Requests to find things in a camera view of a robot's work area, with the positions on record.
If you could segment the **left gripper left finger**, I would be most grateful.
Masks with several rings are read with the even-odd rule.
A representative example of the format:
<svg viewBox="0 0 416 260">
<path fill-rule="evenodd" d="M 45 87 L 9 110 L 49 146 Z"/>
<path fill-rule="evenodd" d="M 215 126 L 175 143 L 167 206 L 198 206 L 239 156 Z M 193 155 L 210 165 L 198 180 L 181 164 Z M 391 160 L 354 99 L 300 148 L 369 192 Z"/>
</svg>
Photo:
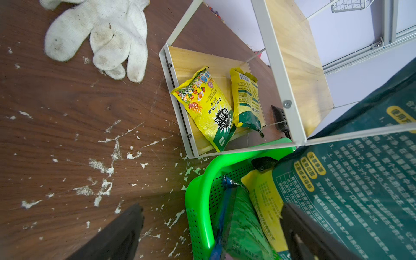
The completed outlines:
<svg viewBox="0 0 416 260">
<path fill-rule="evenodd" d="M 109 223 L 69 260 L 132 260 L 144 226 L 143 208 L 134 204 Z"/>
</svg>

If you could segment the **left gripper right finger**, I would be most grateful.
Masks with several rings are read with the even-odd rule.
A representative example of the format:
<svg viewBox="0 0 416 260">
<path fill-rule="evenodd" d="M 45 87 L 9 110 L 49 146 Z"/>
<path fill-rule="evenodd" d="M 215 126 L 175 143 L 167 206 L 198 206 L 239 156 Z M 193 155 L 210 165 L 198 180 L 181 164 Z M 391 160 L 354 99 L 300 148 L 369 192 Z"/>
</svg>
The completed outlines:
<svg viewBox="0 0 416 260">
<path fill-rule="evenodd" d="M 284 204 L 281 227 L 293 260 L 359 260 L 293 203 Z"/>
</svg>

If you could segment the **blue green soil bag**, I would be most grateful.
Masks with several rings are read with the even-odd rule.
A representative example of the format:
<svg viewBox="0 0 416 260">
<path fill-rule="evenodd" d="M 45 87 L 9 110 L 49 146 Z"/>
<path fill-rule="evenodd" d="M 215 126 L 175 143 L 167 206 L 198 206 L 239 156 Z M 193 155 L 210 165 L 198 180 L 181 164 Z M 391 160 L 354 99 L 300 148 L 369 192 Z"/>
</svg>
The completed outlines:
<svg viewBox="0 0 416 260">
<path fill-rule="evenodd" d="M 211 260 L 278 260 L 260 224 L 248 189 L 227 175 L 214 218 Z"/>
</svg>

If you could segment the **dark green fertilizer bag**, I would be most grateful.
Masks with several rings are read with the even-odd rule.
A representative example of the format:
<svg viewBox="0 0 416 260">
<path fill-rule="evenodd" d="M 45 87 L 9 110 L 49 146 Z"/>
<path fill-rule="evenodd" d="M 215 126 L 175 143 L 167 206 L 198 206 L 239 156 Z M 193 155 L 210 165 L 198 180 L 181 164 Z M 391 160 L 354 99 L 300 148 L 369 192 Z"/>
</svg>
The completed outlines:
<svg viewBox="0 0 416 260">
<path fill-rule="evenodd" d="M 302 146 L 242 183 L 282 260 L 292 260 L 281 227 L 287 203 L 360 260 L 416 257 L 415 131 Z"/>
</svg>

